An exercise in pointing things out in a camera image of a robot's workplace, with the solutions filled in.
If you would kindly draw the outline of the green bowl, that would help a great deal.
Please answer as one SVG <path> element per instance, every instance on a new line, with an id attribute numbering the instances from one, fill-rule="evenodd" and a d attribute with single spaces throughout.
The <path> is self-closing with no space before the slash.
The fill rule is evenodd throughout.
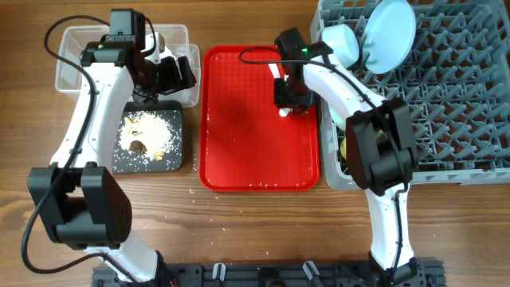
<path id="1" fill-rule="evenodd" d="M 343 118 L 341 118 L 333 108 L 329 108 L 329 112 L 330 112 L 330 115 L 331 115 L 331 121 L 332 123 L 341 131 L 345 131 L 346 130 L 346 123 L 345 123 L 345 120 Z"/>

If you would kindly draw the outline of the rice and food scraps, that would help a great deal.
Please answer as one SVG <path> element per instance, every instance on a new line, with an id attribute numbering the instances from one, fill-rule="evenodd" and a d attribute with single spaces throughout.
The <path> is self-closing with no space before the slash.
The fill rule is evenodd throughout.
<path id="1" fill-rule="evenodd" d="M 155 112 L 128 114 L 120 123 L 120 148 L 147 160 L 163 161 L 180 140 L 179 131 Z"/>

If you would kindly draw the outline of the yellow cup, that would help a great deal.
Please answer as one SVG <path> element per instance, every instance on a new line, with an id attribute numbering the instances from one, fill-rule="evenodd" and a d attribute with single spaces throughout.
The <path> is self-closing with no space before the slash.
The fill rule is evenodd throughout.
<path id="1" fill-rule="evenodd" d="M 347 140 L 343 139 L 340 143 L 340 154 L 344 159 L 347 159 Z"/>

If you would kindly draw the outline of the light blue bowl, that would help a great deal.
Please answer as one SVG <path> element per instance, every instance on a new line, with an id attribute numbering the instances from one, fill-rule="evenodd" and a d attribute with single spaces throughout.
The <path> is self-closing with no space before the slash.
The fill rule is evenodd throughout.
<path id="1" fill-rule="evenodd" d="M 321 40 L 333 49 L 333 53 L 344 68 L 353 66 L 359 59 L 359 44 L 353 30 L 345 25 L 326 27 Z"/>

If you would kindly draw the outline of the light blue plate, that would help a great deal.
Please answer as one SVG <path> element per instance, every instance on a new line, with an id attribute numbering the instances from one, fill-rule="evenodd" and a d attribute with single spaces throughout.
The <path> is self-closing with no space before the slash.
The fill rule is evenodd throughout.
<path id="1" fill-rule="evenodd" d="M 416 34 L 416 17 L 405 0 L 382 0 L 371 13 L 363 33 L 362 55 L 366 68 L 384 74 L 400 66 Z"/>

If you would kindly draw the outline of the pink plastic fork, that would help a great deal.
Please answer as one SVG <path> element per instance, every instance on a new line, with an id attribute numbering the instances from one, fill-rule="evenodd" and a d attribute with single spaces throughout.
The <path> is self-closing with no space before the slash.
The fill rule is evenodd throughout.
<path id="1" fill-rule="evenodd" d="M 280 70 L 279 70 L 277 64 L 274 64 L 274 63 L 269 64 L 269 69 L 270 69 L 270 72 L 273 75 L 274 79 L 280 79 L 281 78 L 281 73 L 280 73 Z"/>

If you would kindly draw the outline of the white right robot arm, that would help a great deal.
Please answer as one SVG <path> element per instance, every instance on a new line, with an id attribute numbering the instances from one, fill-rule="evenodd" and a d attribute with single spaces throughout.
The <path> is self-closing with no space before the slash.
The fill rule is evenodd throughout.
<path id="1" fill-rule="evenodd" d="M 408 104 L 365 87 L 322 41 L 307 44 L 298 29 L 275 39 L 284 76 L 275 80 L 274 102 L 294 114 L 321 97 L 344 122 L 347 168 L 369 204 L 370 261 L 384 285 L 416 274 L 407 227 L 406 200 L 418 164 Z"/>

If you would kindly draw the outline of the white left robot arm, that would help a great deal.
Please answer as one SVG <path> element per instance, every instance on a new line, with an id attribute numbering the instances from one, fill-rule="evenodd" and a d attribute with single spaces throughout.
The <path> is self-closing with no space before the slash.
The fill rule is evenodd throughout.
<path id="1" fill-rule="evenodd" d="M 107 36 L 86 45 L 77 68 L 84 84 L 65 138 L 48 167 L 29 173 L 36 208 L 23 234 L 22 260 L 32 272 L 44 273 L 28 257 L 39 218 L 52 242 L 86 253 L 51 273 L 101 258 L 129 285 L 172 286 L 176 279 L 163 256 L 131 228 L 131 202 L 112 175 L 112 160 L 128 98 L 195 86 L 189 60 L 158 42 L 145 49 L 132 37 Z"/>

